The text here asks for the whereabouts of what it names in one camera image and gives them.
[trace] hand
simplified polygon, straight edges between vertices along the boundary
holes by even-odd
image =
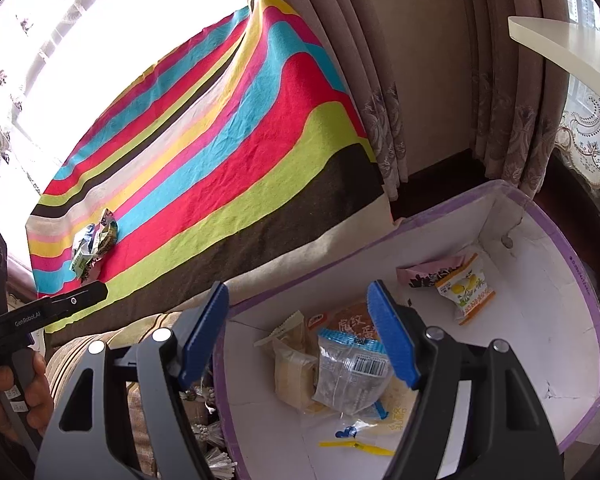
[[[35,378],[24,392],[24,398],[29,405],[30,411],[27,414],[27,422],[34,430],[38,430],[41,435],[45,434],[46,427],[51,420],[54,410],[54,401],[51,398],[49,383],[45,376],[45,360],[42,355],[35,352],[33,354],[33,370],[36,373]],[[0,367],[0,392],[4,392],[13,387],[13,373],[9,367]],[[18,436],[9,422],[7,414],[4,412],[0,403],[0,432],[8,439],[14,442],[18,441]]]

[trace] wall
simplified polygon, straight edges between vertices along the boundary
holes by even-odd
[[[463,0],[373,0],[402,104],[409,172],[469,147],[471,60]]]

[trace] brown curtain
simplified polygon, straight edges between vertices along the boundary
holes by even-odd
[[[391,200],[407,181],[402,117],[384,36],[371,0],[285,0],[322,42],[349,88]]]
[[[538,192],[569,75],[509,37],[509,16],[568,21],[566,0],[464,0],[471,37],[472,149],[488,178]]]

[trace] striped blanket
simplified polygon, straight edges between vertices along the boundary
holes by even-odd
[[[237,303],[345,256],[392,229],[377,169],[305,22],[281,0],[250,0],[125,90],[33,210],[39,296],[80,285],[79,230],[104,207],[118,222],[99,276],[109,297],[49,326],[52,341],[166,312],[213,280]]]

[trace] blue stripe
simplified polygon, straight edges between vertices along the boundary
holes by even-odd
[[[207,146],[117,219],[119,242],[209,175],[240,146],[273,106],[280,91],[282,68],[289,57],[299,52],[310,54],[331,87],[345,92],[331,59],[321,46],[302,41],[287,22],[275,23],[267,37],[267,57],[240,99],[235,114]],[[42,294],[55,294],[65,282],[75,279],[69,262],[62,264],[59,270],[34,269],[33,275]]]
[[[64,180],[70,176],[74,168],[89,158],[93,153],[109,142],[113,137],[120,133],[131,121],[138,118],[149,109],[151,104],[162,97],[173,85],[181,79],[189,70],[211,54],[220,44],[224,43],[234,28],[246,19],[249,15],[249,8],[245,7],[234,13],[230,22],[221,25],[213,30],[204,40],[192,48],[164,73],[160,74],[154,84],[144,93],[140,94],[131,101],[126,108],[112,117],[102,129],[93,136],[83,147],[69,158],[56,173],[54,180]]]

